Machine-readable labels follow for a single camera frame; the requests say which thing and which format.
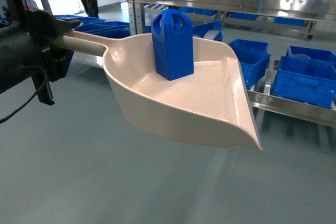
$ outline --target beige dustpan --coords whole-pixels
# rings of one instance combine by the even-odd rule
[[[103,56],[122,113],[137,128],[185,143],[261,149],[240,65],[228,45],[194,38],[195,73],[174,81],[155,71],[151,34],[108,39],[73,32],[57,45]]]

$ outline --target blue storage crate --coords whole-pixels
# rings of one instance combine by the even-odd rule
[[[230,17],[231,18],[247,19],[247,20],[256,20],[258,15],[248,14],[248,13],[231,13]]]
[[[267,52],[269,43],[263,41],[236,39],[229,44],[232,48],[243,48],[257,52]]]
[[[204,37],[204,35],[209,31],[209,30],[219,30],[219,34],[214,38],[216,41],[222,41],[223,39],[223,34],[222,34],[222,28],[221,28],[221,22],[219,20],[193,26],[193,35],[200,36],[201,38]]]
[[[195,9],[195,14],[206,15],[206,16],[214,16],[217,13],[216,10],[208,10],[208,9]]]
[[[101,25],[100,23],[91,23],[87,25],[82,25],[75,29],[76,31],[81,31],[83,33],[92,34],[97,31],[111,30],[110,26]]]
[[[121,21],[108,21],[108,22],[102,22],[100,24],[111,27],[130,26],[130,23]]]
[[[309,57],[313,60],[328,61],[336,68],[336,56],[332,51],[328,50],[289,46],[286,56],[299,56],[305,58]]]
[[[306,21],[304,19],[275,17],[274,23],[291,26],[305,26]]]
[[[272,93],[330,108],[336,93],[336,71],[320,60],[282,57]]]
[[[232,49],[240,62],[246,88],[250,89],[265,75],[270,54],[239,47]]]
[[[122,39],[131,36],[131,33],[124,29],[113,29],[113,30],[106,30],[106,31],[97,31],[91,33],[97,36],[112,38],[112,39]]]
[[[194,11],[194,8],[191,7],[181,7],[180,11],[183,13],[192,13]]]
[[[68,15],[68,14],[63,14],[63,15],[55,15],[55,18],[71,18],[71,19],[76,19],[81,16],[78,15]]]
[[[0,22],[4,22],[5,24],[8,24],[8,22],[7,22],[7,19],[6,18],[0,18]]]
[[[102,19],[102,18],[82,17],[82,16],[77,16],[77,15],[56,15],[55,18],[78,19],[78,20],[82,21],[84,24],[101,23],[101,22],[105,21],[105,19]]]
[[[77,17],[74,17],[74,18],[82,21],[84,24],[101,23],[101,22],[105,21],[105,19],[93,18],[93,17],[79,17],[79,16],[77,16]]]

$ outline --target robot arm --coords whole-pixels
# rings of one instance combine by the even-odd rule
[[[32,77],[40,102],[53,105],[49,81],[66,76],[73,52],[52,47],[57,39],[81,25],[31,9],[26,0],[6,0],[8,23],[0,23],[0,94]]]

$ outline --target epoxy floor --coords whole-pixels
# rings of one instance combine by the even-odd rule
[[[273,57],[288,43],[335,47],[224,36],[269,41]],[[102,69],[73,62],[51,88],[55,105],[34,99],[0,125],[1,224],[336,222],[334,129],[266,112],[263,152],[189,145],[129,124]],[[26,80],[1,94],[0,116],[33,92]]]

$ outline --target person's leg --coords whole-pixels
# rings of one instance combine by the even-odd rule
[[[89,7],[88,15],[90,17],[98,18],[98,1],[97,0],[87,0],[87,4]]]
[[[88,4],[87,4],[87,0],[81,0],[81,2],[84,6],[86,14],[88,14],[89,13],[89,7],[88,7]]]
[[[98,1],[97,0],[81,0],[86,14],[89,17],[98,18]]]

